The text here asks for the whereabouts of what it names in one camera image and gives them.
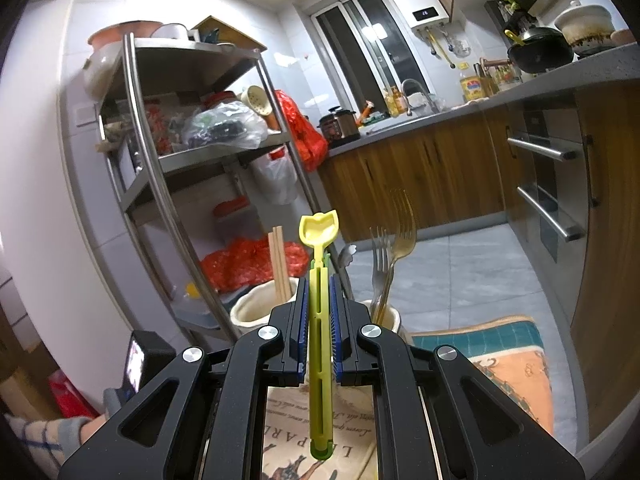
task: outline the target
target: fork handle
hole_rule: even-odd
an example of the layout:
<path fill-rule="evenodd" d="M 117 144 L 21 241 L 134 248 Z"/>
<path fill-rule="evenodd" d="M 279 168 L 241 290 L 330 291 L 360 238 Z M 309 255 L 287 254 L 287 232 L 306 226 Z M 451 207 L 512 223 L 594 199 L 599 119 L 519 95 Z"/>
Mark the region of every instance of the fork handle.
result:
<path fill-rule="evenodd" d="M 380 296 L 380 301 L 376 305 L 372 304 L 372 307 L 371 307 L 371 320 L 376 325 L 380 325 L 382 323 L 382 320 L 384 319 L 386 302 L 389 299 L 389 292 L 391 291 L 391 282 L 394 279 L 395 265 L 396 265 L 396 262 L 392 260 L 391 265 L 389 265 L 389 272 L 386 276 L 385 286 L 382 289 L 382 295 Z"/>

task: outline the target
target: plaid sleeve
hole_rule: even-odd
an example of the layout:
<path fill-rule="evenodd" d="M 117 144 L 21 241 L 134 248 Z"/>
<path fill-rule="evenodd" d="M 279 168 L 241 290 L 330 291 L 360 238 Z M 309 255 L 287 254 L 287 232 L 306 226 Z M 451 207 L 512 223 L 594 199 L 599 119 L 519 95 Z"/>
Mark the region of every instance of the plaid sleeve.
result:
<path fill-rule="evenodd" d="M 51 479 L 57 478 L 62 463 L 80 447 L 80 428 L 90 420 L 84 416 L 34 422 L 11 415 L 5 418 L 36 465 Z"/>

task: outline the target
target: triangular cutout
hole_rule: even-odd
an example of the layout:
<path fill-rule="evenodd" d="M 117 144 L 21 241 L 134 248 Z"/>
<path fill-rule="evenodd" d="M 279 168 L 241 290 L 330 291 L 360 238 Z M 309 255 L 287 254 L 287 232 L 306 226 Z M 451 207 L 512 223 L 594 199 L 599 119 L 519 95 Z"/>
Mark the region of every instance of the triangular cutout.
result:
<path fill-rule="evenodd" d="M 164 418 L 178 389 L 178 381 L 167 381 L 146 400 L 140 409 L 125 421 L 120 430 L 122 436 L 145 447 L 152 447 L 158 440 Z"/>
<path fill-rule="evenodd" d="M 461 386 L 485 444 L 493 446 L 520 432 L 519 425 L 473 379 L 463 378 Z"/>

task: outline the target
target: digital display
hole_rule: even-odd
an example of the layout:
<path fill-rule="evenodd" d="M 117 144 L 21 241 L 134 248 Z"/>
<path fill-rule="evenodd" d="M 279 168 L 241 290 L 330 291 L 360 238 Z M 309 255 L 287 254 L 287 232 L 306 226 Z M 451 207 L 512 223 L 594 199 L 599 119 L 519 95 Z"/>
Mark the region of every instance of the digital display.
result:
<path fill-rule="evenodd" d="M 129 354 L 127 355 L 127 368 L 125 371 L 127 380 L 137 393 L 140 389 L 140 381 L 142 380 L 142 365 L 145 362 L 145 355 L 142 348 L 135 339 L 131 339 L 129 345 Z"/>
<path fill-rule="evenodd" d="M 414 10 L 413 15 L 415 21 L 421 22 L 422 20 L 427 20 L 429 18 L 436 18 L 438 11 L 435 7 L 427 7 L 426 9 Z"/>

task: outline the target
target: person's arm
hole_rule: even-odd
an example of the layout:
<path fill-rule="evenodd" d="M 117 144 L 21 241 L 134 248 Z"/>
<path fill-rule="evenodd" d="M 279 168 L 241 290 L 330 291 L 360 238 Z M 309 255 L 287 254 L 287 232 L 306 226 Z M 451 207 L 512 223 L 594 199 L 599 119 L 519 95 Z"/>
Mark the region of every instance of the person's arm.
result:
<path fill-rule="evenodd" d="M 57 478 L 63 462 L 106 420 L 105 416 L 101 415 L 94 420 L 76 416 L 28 422 L 8 414 L 4 416 L 18 440 L 29 451 L 33 461 L 51 479 Z"/>

